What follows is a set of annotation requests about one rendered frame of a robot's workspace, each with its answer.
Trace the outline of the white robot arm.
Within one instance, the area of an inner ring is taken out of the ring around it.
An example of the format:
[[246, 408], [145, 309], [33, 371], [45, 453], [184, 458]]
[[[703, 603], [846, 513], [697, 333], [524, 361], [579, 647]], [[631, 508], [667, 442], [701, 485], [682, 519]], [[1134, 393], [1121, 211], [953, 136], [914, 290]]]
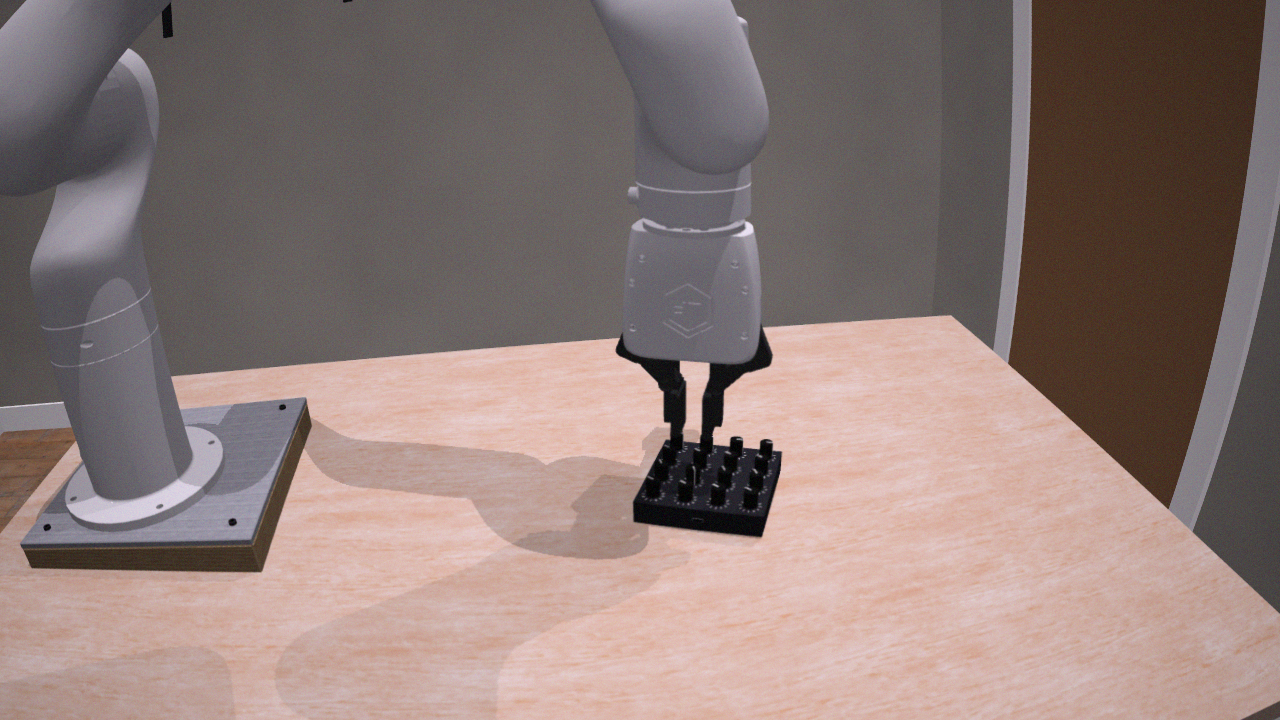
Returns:
[[[184, 427], [142, 246], [159, 102], [129, 47], [170, 3], [26, 0], [0, 29], [0, 195], [58, 184], [29, 281], [86, 462], [67, 509], [91, 530], [173, 518], [225, 468]], [[590, 3], [635, 94], [628, 204], [677, 229], [750, 217], [769, 111], [748, 20], [731, 0]]]

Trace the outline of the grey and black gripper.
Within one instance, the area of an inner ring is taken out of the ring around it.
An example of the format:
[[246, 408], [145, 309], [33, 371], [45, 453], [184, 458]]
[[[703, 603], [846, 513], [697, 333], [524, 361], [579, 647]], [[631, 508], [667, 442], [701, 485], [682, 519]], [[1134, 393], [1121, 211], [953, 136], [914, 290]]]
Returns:
[[742, 374], [771, 366], [760, 300], [756, 237], [745, 219], [701, 231], [645, 218], [631, 227], [623, 332], [614, 351], [658, 382], [671, 438], [678, 438], [686, 423], [680, 361], [709, 363], [701, 396], [704, 441], [722, 427], [724, 389]]

